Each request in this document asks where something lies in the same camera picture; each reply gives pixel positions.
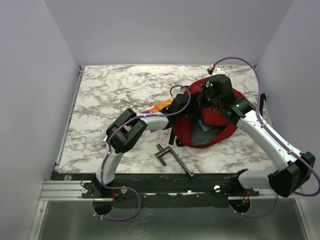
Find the aluminium rail frame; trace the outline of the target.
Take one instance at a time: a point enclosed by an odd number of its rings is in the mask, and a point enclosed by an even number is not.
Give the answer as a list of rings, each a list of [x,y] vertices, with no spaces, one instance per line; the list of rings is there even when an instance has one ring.
[[[253,218],[229,208],[143,208],[126,221],[100,219],[92,200],[84,199],[83,184],[100,164],[104,148],[99,130],[120,112],[110,100],[143,110],[169,98],[176,84],[189,85],[206,77],[201,65],[92,65],[82,69],[57,167],[40,194],[33,240],[309,240],[303,200],[275,200],[270,191],[252,199]]]

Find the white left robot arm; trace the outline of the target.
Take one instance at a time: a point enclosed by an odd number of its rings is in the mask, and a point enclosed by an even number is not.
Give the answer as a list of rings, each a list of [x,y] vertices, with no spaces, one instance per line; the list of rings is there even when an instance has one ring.
[[[124,154],[136,145],[144,132],[171,129],[196,113],[199,107],[197,97],[197,93],[179,93],[169,106],[155,113],[136,113],[131,108],[121,113],[104,130],[106,155],[92,181],[93,191],[101,198],[107,197]]]

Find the purple orange Roald Dahl book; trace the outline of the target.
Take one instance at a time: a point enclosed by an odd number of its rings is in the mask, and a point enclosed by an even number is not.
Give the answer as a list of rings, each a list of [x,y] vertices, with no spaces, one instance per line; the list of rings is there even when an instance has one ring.
[[[141,113],[142,114],[154,114],[154,113],[159,112],[162,109],[168,107],[172,103],[172,101],[173,101],[172,99],[167,99],[165,101],[162,101],[160,103],[157,103],[157,104],[155,104],[153,106],[150,106],[150,107],[146,108]]]

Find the clear plastic bag of parts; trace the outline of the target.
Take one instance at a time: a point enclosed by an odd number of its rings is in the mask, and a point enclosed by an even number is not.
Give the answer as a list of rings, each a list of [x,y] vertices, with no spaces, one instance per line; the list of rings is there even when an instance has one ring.
[[[100,134],[100,143],[102,146],[106,146],[107,145],[107,127],[103,127],[101,130],[101,134]]]

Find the light blue notebook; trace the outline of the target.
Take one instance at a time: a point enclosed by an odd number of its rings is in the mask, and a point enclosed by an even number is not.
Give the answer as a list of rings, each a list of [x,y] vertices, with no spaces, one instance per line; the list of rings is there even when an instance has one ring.
[[[213,129],[212,126],[205,125],[205,124],[203,123],[203,121],[202,121],[201,118],[199,118],[199,119],[197,120],[197,122],[198,122],[199,126],[201,127],[201,129],[202,129],[204,132],[208,132],[208,131],[210,131],[210,130]]]

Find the dark metal T-shaped tool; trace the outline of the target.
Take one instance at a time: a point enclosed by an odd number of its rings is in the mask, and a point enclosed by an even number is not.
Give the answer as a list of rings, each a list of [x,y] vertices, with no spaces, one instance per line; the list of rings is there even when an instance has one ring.
[[[158,152],[155,154],[155,157],[161,162],[164,167],[167,165],[164,160],[164,156],[170,155],[170,157],[183,169],[183,171],[189,176],[190,179],[193,179],[195,177],[195,174],[187,168],[187,165],[170,146],[162,147],[160,144],[157,144],[156,148],[158,149]]]

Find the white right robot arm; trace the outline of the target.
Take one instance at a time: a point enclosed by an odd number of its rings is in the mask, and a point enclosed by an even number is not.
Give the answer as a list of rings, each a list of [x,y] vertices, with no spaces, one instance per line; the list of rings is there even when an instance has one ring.
[[[214,108],[245,132],[267,154],[275,171],[245,170],[230,183],[230,191],[241,196],[248,189],[272,189],[287,198],[309,180],[315,163],[311,152],[302,153],[284,140],[262,119],[245,97],[237,97],[231,80],[222,73],[211,75],[201,84],[197,101],[202,108]]]

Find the red backpack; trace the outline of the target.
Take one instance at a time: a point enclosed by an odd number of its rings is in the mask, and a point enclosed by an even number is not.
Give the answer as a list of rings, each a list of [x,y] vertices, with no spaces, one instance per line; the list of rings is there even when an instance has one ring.
[[[200,94],[201,85],[206,83],[209,77],[198,80],[187,86],[182,94]],[[245,97],[241,92],[234,89],[236,97]],[[204,132],[198,124],[198,119],[213,127],[213,129]],[[238,129],[237,124],[232,124],[229,120],[223,118],[220,112],[211,107],[200,107],[198,104],[197,114],[193,117],[185,117],[171,128],[169,144],[176,144],[179,147],[191,147],[195,149],[204,149],[211,147],[233,135]]]

